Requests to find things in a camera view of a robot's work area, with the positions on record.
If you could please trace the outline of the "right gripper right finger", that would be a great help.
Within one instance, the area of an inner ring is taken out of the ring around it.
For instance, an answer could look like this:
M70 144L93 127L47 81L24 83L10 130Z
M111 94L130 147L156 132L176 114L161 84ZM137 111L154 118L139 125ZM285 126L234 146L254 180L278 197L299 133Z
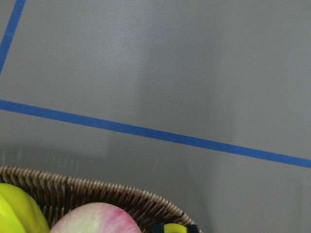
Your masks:
M195 224L187 225L187 233L199 233L197 225Z

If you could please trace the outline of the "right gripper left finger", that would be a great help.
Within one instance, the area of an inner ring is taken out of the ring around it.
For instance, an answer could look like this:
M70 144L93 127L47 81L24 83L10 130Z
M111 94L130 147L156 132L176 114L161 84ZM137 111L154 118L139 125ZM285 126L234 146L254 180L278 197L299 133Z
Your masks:
M164 232L165 232L164 224L158 224L152 228L152 233L164 233Z

